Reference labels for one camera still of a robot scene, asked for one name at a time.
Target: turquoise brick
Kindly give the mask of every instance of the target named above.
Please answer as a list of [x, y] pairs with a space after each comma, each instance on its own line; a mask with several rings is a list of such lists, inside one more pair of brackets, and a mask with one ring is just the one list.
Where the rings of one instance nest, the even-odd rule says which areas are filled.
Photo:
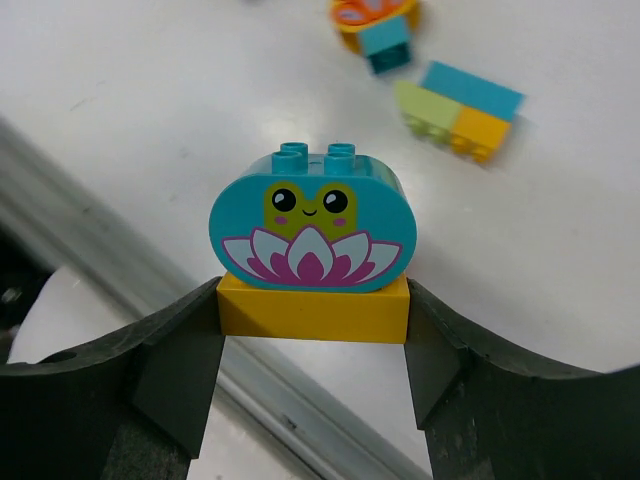
[[374, 73], [400, 67], [411, 61], [410, 33], [403, 15], [358, 32], [362, 53]]
[[441, 62], [432, 62], [421, 86], [511, 122], [524, 95]]

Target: orange toy piece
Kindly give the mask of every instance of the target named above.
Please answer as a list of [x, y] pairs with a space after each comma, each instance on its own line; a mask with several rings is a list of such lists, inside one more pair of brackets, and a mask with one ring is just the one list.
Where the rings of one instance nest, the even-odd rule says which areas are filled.
[[218, 308], [223, 335], [402, 344], [409, 287], [402, 274], [370, 293], [263, 290], [227, 273]]
[[387, 20], [404, 16], [414, 32], [420, 25], [418, 0], [331, 0], [330, 15], [342, 42], [354, 53], [362, 54], [358, 32]]

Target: teal block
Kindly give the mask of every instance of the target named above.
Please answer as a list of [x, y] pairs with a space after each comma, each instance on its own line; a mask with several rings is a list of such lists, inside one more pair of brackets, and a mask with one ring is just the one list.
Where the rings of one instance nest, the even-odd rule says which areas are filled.
[[410, 33], [403, 15], [358, 32], [362, 53], [374, 73], [382, 73], [411, 61]]
[[349, 143], [311, 153], [288, 142], [220, 193], [209, 237], [222, 265], [254, 287], [365, 293], [405, 271], [417, 227], [381, 160]]
[[432, 62], [421, 86], [511, 122], [524, 95], [441, 62]]

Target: frog eye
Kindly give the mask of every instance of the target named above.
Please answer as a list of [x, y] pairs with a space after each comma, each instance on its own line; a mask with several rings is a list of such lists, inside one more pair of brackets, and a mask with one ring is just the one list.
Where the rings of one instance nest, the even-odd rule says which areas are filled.
[[296, 196], [291, 190], [280, 188], [273, 192], [271, 203], [279, 212], [290, 212], [296, 206]]
[[349, 199], [340, 190], [331, 190], [327, 192], [322, 200], [322, 205], [330, 213], [344, 212], [349, 205]]

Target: toy blocks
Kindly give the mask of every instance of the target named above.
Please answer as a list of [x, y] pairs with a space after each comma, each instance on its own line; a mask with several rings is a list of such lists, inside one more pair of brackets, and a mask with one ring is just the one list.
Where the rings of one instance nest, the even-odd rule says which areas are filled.
[[223, 335], [404, 343], [407, 279], [371, 293], [263, 290], [227, 273], [218, 286]]
[[211, 245], [225, 335], [403, 343], [416, 221], [380, 160], [288, 142], [216, 199]]
[[358, 33], [362, 53], [373, 73], [384, 73], [411, 61], [407, 20], [393, 17]]
[[365, 56], [373, 73], [411, 61], [411, 32], [420, 23], [418, 0], [332, 0], [330, 11], [345, 46]]
[[462, 104], [437, 93], [400, 80], [395, 97], [407, 125], [417, 136], [429, 136], [435, 143], [446, 142]]
[[211, 245], [243, 282], [270, 290], [367, 293], [389, 285], [416, 246], [416, 221], [393, 171], [332, 144], [289, 142], [216, 199]]
[[491, 159], [506, 138], [524, 95], [470, 73], [432, 62], [420, 86], [399, 81], [396, 102], [418, 136], [448, 143], [476, 162]]
[[421, 86], [506, 122], [524, 100], [519, 92], [441, 62], [431, 63]]

